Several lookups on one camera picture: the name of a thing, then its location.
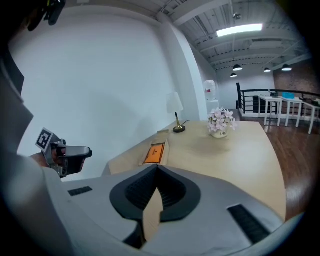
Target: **flower bouquet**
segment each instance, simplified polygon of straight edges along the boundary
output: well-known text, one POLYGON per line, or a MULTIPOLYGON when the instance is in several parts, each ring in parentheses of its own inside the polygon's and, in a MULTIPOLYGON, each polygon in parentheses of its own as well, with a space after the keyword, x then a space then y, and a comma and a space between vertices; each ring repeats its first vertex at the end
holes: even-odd
POLYGON ((238 126, 233 117, 233 112, 228 109, 216 108, 208 115, 208 130, 215 138, 224 138, 228 136, 228 128, 236 129, 238 126))

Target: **lamp base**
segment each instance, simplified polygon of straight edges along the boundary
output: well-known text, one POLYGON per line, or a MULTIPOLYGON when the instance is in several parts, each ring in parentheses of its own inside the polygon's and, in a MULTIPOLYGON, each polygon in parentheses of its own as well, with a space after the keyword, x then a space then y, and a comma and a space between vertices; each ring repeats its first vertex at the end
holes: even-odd
POLYGON ((185 130, 186 130, 186 127, 183 126, 183 125, 182 125, 182 126, 179 125, 179 126, 173 128, 173 132, 174 132, 174 133, 182 133, 182 132, 184 132, 185 130))

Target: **black cable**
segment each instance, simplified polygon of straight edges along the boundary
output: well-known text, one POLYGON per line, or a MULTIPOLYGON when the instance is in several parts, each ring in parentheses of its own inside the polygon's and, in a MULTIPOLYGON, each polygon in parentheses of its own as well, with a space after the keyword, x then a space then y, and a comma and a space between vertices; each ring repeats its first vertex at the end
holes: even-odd
POLYGON ((181 126, 183 126, 186 122, 188 122, 188 121, 190 121, 190 120, 187 120, 187 121, 185 121, 183 124, 181 124, 181 126))

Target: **light wood tabletop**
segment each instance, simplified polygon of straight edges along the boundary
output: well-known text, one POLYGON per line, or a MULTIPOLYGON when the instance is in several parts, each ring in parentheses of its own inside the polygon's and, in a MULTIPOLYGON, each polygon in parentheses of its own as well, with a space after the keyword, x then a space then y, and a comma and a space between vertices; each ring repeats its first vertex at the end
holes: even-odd
MULTIPOLYGON (((275 150, 258 122, 237 122, 225 138, 213 138, 206 121, 189 121, 182 133, 169 126, 167 165, 218 178, 236 185, 286 218, 286 189, 275 150)), ((149 149, 152 137, 108 163, 111 174, 133 170, 149 149)), ((156 191, 145 210, 145 234, 154 233, 162 211, 161 196, 156 191)))

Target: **railing post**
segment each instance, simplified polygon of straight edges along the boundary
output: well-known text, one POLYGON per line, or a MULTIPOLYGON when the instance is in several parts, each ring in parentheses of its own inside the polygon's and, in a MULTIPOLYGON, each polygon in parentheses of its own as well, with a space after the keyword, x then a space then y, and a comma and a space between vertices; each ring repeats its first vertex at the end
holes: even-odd
POLYGON ((236 83, 236 89, 238 91, 238 106, 239 106, 239 109, 242 109, 241 89, 240 89, 240 83, 239 82, 236 83))
POLYGON ((242 96, 243 96, 243 113, 246 113, 246 97, 245 97, 245 92, 242 92, 242 96))

